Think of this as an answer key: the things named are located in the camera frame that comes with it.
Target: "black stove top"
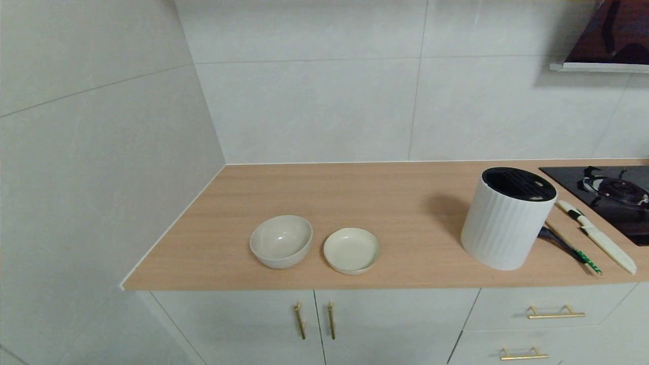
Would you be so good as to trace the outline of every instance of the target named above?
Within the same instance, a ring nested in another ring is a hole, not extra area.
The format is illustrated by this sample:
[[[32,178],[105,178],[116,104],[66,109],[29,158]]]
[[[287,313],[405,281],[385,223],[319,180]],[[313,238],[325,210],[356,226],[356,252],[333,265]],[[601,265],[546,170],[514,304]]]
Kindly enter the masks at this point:
[[[638,246],[649,245],[649,166],[541,168]]]

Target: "cabinet handle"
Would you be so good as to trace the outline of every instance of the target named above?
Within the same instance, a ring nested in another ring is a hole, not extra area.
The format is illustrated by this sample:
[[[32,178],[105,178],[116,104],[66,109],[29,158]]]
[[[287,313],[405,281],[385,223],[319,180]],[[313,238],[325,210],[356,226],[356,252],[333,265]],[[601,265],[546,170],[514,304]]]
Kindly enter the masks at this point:
[[[302,333],[302,339],[306,340],[306,332],[304,332],[304,328],[306,328],[306,323],[302,321],[302,314],[300,313],[300,308],[302,308],[302,302],[299,301],[295,305],[295,315],[297,316],[297,325],[300,327],[300,333]]]
[[[584,312],[575,312],[572,310],[572,307],[568,304],[564,305],[563,308],[566,308],[568,310],[567,313],[539,313],[539,311],[536,309],[535,306],[530,305],[530,310],[532,311],[532,314],[528,316],[529,319],[531,320],[546,320],[549,318],[578,318],[578,317],[586,317],[586,313]]]
[[[501,356],[500,361],[547,359],[550,357],[550,355],[546,353],[539,352],[539,348],[536,346],[534,346],[533,349],[534,349],[534,355],[511,356],[509,354],[509,351],[506,348],[503,348],[502,350],[505,351],[505,356]]]
[[[327,307],[327,311],[329,311],[329,328],[331,329],[331,339],[335,340],[336,339],[336,323],[334,322],[334,303],[329,302],[329,306]]]

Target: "white bowl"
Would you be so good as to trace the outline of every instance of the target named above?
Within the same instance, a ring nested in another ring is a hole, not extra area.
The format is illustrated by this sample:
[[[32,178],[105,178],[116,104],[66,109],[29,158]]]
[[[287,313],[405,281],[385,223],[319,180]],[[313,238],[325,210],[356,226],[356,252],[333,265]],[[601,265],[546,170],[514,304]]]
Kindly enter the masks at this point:
[[[374,266],[381,245],[378,238],[360,228],[343,228],[324,241],[324,257],[336,271],[355,275]]]
[[[262,264],[286,269],[304,260],[311,248],[313,227],[298,216],[277,216],[255,228],[250,249]]]

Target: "kitchen knife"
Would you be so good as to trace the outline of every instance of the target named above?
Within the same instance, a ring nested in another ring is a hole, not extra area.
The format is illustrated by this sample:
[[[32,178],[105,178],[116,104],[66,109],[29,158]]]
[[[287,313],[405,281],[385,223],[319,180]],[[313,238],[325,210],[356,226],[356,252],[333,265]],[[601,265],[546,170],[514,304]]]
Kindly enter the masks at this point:
[[[566,212],[572,219],[578,221],[582,225],[582,231],[600,248],[606,252],[613,261],[622,266],[623,269],[630,272],[632,275],[637,271],[635,262],[629,255],[627,255],[615,242],[613,242],[604,232],[595,227],[591,221],[586,218],[582,212],[577,208],[570,205],[565,200],[559,200],[559,207]]]

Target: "wooden countertop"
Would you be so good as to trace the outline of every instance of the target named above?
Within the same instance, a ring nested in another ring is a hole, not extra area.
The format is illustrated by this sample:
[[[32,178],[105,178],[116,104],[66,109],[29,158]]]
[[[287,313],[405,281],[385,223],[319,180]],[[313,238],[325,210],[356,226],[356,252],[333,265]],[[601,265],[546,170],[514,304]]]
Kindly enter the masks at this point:
[[[649,247],[637,247],[550,178],[569,201],[638,266],[617,266],[558,208],[549,220],[603,271],[590,274],[556,246],[538,240],[522,268],[498,271],[464,251],[459,234],[483,170],[511,166],[649,165],[649,159],[390,162],[227,166],[125,281],[127,290],[254,290],[563,286],[649,281]],[[250,234],[282,214],[313,225],[304,261],[273,270],[256,260]],[[361,227],[381,241],[376,265],[343,275],[322,254],[325,238]]]

